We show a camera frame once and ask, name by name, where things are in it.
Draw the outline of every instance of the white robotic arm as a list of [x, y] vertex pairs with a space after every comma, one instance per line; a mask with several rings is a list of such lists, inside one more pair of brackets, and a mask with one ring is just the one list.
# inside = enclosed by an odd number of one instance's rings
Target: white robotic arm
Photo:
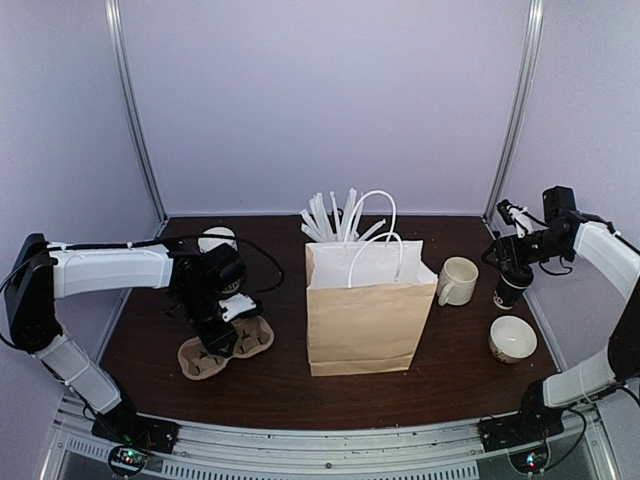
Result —
[[[576, 254], [596, 267], [613, 284], [625, 302], [640, 276], [640, 255], [623, 244], [604, 225], [595, 222], [578, 227], [574, 242]], [[544, 382], [544, 403], [550, 408], [573, 405], [620, 383], [609, 365], [609, 347], [580, 362], [566, 372], [547, 378]]]
[[54, 302], [83, 292], [168, 288], [186, 310], [204, 347], [225, 355], [237, 333], [229, 323], [254, 316], [260, 305], [239, 293], [246, 267], [229, 243], [200, 252], [181, 240], [76, 246], [30, 235], [6, 286], [5, 303], [15, 348], [41, 360], [86, 402], [97, 423], [94, 434], [132, 442], [151, 438], [170, 451], [177, 426], [137, 415], [126, 392], [70, 337], [55, 316]]
[[[539, 440], [540, 432], [558, 434], [564, 428], [564, 410], [582, 399], [593, 401], [607, 395], [640, 376], [640, 251], [610, 222], [577, 211], [570, 188], [549, 189], [543, 200], [546, 223], [534, 220], [546, 228], [524, 236], [518, 231], [497, 238], [482, 255], [483, 262], [500, 270], [504, 279], [513, 272], [531, 272], [529, 265], [533, 263], [555, 257], [573, 261], [578, 256], [611, 282], [626, 307], [605, 348], [565, 372], [532, 383], [517, 414], [479, 423], [488, 451]], [[498, 205], [498, 212], [508, 225], [514, 225], [512, 215], [522, 215], [526, 210], [510, 207], [513, 205], [505, 200]]]

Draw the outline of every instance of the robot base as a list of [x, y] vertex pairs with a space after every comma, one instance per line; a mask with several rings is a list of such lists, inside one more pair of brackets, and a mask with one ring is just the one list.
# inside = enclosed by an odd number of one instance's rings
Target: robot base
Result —
[[485, 452], [504, 448], [514, 448], [527, 443], [535, 443], [545, 437], [564, 432], [560, 417], [544, 422], [544, 425], [526, 423], [522, 415], [516, 413], [507, 417], [491, 418], [478, 423], [478, 431]]
[[[138, 431], [148, 432], [141, 438], [134, 439], [131, 446], [140, 451], [153, 451], [158, 453], [173, 453], [173, 446], [178, 438], [178, 424], [157, 418], [136, 417]], [[113, 434], [107, 430], [103, 423], [95, 421], [91, 434], [98, 438], [113, 441]]]

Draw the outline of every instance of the black cup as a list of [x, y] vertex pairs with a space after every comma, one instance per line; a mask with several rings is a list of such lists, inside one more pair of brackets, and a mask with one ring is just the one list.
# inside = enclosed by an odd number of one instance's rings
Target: black cup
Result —
[[529, 265], [509, 266], [493, 292], [493, 303], [502, 310], [511, 310], [532, 282], [533, 271]]

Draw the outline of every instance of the white bowl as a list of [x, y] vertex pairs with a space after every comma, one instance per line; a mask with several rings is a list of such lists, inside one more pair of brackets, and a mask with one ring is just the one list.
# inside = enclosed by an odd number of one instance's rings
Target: white bowl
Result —
[[502, 363], [518, 363], [536, 351], [536, 332], [527, 322], [512, 315], [496, 319], [489, 332], [489, 348]]

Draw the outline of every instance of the brown tabletop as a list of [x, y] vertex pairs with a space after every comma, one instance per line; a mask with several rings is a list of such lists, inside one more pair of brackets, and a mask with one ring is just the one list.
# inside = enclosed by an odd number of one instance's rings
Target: brown tabletop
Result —
[[[378, 218], [363, 218], [366, 228]], [[521, 301], [513, 311], [533, 325], [538, 349], [517, 365], [490, 354], [491, 322], [503, 314], [492, 301], [498, 272], [481, 264], [491, 237], [479, 218], [400, 217], [406, 240], [424, 240], [423, 259], [436, 273], [451, 256], [473, 260], [480, 277], [471, 302], [441, 308], [434, 301], [407, 372], [311, 377], [306, 351], [304, 244], [300, 218], [215, 217], [172, 219], [165, 235], [200, 233], [224, 224], [259, 243], [286, 271], [286, 282], [264, 294], [263, 316], [275, 331], [273, 346], [248, 360], [231, 360], [219, 375], [186, 379], [178, 348], [194, 336], [186, 324], [166, 317], [163, 291], [134, 291], [109, 343], [102, 365], [143, 413], [238, 427], [351, 429], [423, 425], [517, 410], [532, 381], [555, 373], [532, 315]], [[277, 280], [273, 267], [240, 246], [249, 269], [247, 290]]]

